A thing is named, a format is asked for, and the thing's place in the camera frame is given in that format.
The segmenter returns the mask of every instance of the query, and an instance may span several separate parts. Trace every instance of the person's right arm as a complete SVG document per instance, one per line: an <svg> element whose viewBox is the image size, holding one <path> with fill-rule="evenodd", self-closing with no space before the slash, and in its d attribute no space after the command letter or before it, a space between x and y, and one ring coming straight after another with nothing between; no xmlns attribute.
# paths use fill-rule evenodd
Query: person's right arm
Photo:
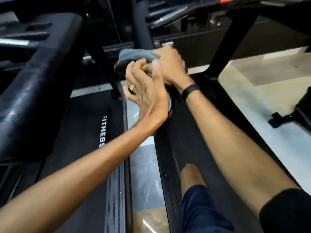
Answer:
<svg viewBox="0 0 311 233"><path fill-rule="evenodd" d="M176 50L157 51L166 80L182 91L194 84L185 73ZM275 195L288 188L299 188L283 170L241 129L222 115L196 90L186 103L222 174L256 216Z"/></svg>

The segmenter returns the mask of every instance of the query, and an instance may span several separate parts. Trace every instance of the person's left hand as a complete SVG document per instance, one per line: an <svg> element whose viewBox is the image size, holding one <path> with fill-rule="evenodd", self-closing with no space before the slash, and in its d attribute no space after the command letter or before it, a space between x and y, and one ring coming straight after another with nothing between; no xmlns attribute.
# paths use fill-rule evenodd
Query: person's left hand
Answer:
<svg viewBox="0 0 311 233"><path fill-rule="evenodd" d="M138 121L147 120L156 130L168 117L169 99L159 60L152 62L152 78L142 71L146 63L146 59L140 59L128 64L125 74L127 86L123 87L123 91L129 100L139 106ZM135 95L129 91L131 85Z"/></svg>

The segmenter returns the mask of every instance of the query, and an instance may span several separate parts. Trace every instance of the person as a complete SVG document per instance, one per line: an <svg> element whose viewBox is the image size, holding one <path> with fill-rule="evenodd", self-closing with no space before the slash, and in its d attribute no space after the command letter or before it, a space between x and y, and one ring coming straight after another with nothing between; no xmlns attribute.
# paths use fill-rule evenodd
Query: person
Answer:
<svg viewBox="0 0 311 233"><path fill-rule="evenodd" d="M180 93L194 85L194 81L185 73L185 64L175 49L166 46L155 53L160 55L160 60L147 64L141 59L131 62L126 69L128 86L124 87L124 94L139 106L137 123L105 146L44 178L2 207L0 233L55 231L161 126L168 117L169 106L164 79ZM151 71L152 78L145 71ZM186 104L222 174L259 217L263 231L309 231L311 196L223 116L200 90L189 93ZM207 185L194 164L187 164L182 169L180 179L183 196L180 232L234 231L232 224L217 212Z"/></svg>

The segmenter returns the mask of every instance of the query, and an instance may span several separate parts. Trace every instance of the floor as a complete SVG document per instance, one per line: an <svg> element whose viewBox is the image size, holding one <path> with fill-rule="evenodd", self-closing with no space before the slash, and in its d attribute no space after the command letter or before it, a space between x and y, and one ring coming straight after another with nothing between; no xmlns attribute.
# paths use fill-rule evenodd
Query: floor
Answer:
<svg viewBox="0 0 311 233"><path fill-rule="evenodd" d="M295 123L273 129L271 114L286 115L311 86L311 55L291 49L230 61L220 74L220 84L243 112L301 187L311 194L311 137ZM189 74L208 66L190 68ZM72 97L109 90L109 84L74 90ZM127 101L127 125L138 119L139 108ZM130 156L135 233L168 233L159 167L153 137Z"/></svg>

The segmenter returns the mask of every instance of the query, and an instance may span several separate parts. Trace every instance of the forearm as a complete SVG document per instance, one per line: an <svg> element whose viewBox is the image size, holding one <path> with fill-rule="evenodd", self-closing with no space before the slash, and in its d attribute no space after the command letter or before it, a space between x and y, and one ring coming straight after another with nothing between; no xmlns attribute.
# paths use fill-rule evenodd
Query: forearm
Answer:
<svg viewBox="0 0 311 233"><path fill-rule="evenodd" d="M297 188L272 158L200 91L190 93L186 103L221 172L256 215L277 193Z"/></svg>
<svg viewBox="0 0 311 233"><path fill-rule="evenodd" d="M105 146L44 178L0 210L0 232L53 232L153 132L141 121Z"/></svg>

